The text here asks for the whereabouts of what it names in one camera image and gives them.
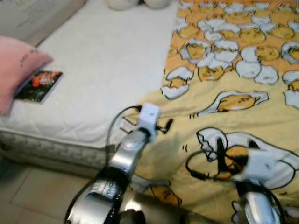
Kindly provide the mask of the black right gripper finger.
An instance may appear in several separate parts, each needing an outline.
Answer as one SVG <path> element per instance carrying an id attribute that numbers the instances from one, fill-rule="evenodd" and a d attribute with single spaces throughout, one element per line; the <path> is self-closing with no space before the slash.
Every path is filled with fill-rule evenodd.
<path id="1" fill-rule="evenodd" d="M 224 147 L 221 137 L 216 139 L 216 158 L 218 162 L 218 173 L 216 175 L 220 175 L 226 171 L 226 147 Z"/>

